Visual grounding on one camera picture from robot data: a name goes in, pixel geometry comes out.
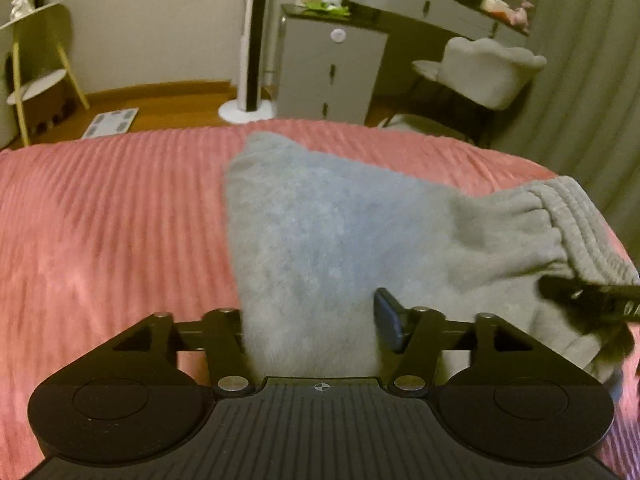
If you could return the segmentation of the grey fleece pants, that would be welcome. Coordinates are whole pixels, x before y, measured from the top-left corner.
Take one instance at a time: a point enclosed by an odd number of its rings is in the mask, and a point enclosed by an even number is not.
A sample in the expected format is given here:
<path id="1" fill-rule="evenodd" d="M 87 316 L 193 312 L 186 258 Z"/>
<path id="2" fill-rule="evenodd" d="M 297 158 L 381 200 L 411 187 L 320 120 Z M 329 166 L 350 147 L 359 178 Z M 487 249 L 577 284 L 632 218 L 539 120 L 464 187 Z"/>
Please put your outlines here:
<path id="1" fill-rule="evenodd" d="M 607 380 L 634 350 L 623 323 L 544 299 L 546 274 L 634 285 L 592 201 L 569 177 L 482 197 L 252 134 L 226 175 L 245 350 L 258 376 L 386 370 L 373 294 L 454 321 L 493 313 Z"/>

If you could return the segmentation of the pink ribbed bedspread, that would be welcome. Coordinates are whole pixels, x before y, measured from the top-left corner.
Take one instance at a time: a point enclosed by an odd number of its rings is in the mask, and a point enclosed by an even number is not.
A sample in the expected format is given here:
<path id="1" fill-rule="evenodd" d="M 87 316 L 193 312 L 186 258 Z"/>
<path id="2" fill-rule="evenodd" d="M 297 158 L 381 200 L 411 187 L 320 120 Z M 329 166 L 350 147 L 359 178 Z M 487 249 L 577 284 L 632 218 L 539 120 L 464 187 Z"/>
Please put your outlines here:
<path id="1" fill-rule="evenodd" d="M 1 474 L 42 459 L 44 378 L 158 310 L 238 302 L 222 177 L 248 127 L 160 130 L 1 155 Z"/>

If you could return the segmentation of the grey curtain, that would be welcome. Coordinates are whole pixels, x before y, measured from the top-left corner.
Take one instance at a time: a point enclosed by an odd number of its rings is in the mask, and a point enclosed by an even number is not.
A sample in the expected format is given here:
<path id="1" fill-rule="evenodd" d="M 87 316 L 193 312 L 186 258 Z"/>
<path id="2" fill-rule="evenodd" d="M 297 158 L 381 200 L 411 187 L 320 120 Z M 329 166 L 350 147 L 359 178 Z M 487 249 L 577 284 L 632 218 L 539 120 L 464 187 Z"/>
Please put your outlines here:
<path id="1" fill-rule="evenodd" d="M 517 3 L 520 0 L 506 0 Z M 576 179 L 639 257 L 639 0 L 528 0 L 548 64 L 491 144 Z"/>

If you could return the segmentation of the white tower fan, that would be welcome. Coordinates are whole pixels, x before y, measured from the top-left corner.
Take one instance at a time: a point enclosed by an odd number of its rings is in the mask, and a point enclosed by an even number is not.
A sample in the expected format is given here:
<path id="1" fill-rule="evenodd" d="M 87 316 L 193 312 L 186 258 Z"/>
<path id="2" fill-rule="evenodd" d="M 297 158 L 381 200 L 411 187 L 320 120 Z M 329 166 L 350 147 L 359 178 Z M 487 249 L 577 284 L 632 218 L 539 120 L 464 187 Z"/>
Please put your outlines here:
<path id="1" fill-rule="evenodd" d="M 236 97 L 218 108 L 218 116 L 233 125 L 273 118 L 273 104 L 262 98 L 262 38 L 269 0 L 244 0 Z"/>

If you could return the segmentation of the white bathroom scale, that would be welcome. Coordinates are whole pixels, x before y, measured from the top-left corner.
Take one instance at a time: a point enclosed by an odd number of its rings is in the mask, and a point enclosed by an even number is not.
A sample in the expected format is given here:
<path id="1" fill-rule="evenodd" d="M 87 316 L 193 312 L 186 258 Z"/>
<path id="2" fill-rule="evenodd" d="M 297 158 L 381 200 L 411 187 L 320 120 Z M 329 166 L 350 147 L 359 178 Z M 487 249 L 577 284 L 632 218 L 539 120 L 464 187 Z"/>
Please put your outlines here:
<path id="1" fill-rule="evenodd" d="M 138 111 L 139 109 L 134 107 L 97 114 L 81 137 L 95 139 L 126 133 L 136 119 Z"/>

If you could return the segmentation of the white plush chair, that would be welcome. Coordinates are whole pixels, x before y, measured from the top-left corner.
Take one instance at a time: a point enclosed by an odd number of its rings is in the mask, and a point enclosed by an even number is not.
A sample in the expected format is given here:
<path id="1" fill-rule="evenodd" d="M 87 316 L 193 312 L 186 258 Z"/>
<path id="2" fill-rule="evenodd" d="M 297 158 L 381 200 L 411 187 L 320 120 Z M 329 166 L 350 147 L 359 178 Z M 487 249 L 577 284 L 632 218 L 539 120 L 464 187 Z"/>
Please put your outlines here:
<path id="1" fill-rule="evenodd" d="M 416 80 L 404 98 L 410 99 L 420 84 L 429 81 L 473 103 L 483 114 L 474 116 L 475 131 L 464 138 L 479 144 L 488 119 L 509 108 L 547 63 L 545 56 L 526 48 L 507 47 L 489 38 L 454 37 L 439 61 L 411 63 Z"/>

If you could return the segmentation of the grey drawer cabinet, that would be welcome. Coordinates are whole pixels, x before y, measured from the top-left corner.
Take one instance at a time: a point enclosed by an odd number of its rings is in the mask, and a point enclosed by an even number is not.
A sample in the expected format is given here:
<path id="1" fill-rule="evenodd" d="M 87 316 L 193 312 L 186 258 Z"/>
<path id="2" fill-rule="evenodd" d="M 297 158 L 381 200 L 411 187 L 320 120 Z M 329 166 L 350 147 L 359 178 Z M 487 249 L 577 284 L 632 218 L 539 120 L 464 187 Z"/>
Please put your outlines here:
<path id="1" fill-rule="evenodd" d="M 362 125 L 388 33 L 356 18 L 281 6 L 273 85 L 277 118 Z"/>

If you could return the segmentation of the pink plush toy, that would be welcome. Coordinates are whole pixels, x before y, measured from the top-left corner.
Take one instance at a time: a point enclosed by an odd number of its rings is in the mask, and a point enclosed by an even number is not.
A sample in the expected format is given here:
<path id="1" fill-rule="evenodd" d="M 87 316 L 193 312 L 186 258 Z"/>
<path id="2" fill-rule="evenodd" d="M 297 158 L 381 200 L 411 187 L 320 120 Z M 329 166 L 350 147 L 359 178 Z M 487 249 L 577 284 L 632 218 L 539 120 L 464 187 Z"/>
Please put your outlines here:
<path id="1" fill-rule="evenodd" d="M 534 7 L 535 5 L 528 0 L 521 0 L 521 3 L 517 8 L 509 11 L 508 23 L 512 27 L 519 28 L 527 32 L 529 30 L 528 11 L 532 10 Z"/>

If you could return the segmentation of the yellow legged side table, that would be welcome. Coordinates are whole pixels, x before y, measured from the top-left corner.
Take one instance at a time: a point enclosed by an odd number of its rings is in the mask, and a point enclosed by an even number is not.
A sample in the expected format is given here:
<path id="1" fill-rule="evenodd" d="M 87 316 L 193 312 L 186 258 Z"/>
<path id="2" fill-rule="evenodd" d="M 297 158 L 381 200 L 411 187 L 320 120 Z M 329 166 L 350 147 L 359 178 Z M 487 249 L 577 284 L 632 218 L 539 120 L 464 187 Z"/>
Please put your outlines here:
<path id="1" fill-rule="evenodd" d="M 6 104 L 15 108 L 17 128 L 24 146 L 32 144 L 25 103 L 63 79 L 74 89 L 79 104 L 85 110 L 90 108 L 67 54 L 71 28 L 70 11 L 62 2 L 45 4 L 1 25 L 1 38 L 9 39 L 14 87 Z"/>

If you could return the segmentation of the grey vanity desk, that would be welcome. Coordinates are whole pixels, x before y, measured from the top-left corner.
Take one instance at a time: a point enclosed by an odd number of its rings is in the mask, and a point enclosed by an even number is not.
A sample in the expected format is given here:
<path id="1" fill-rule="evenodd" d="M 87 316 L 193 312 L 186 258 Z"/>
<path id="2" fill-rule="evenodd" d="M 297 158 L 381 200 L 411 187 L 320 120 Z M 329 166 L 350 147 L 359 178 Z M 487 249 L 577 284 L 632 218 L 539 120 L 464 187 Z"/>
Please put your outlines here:
<path id="1" fill-rule="evenodd" d="M 347 0 L 358 6 L 411 18 L 471 40 L 491 38 L 524 48 L 528 35 L 456 0 Z"/>

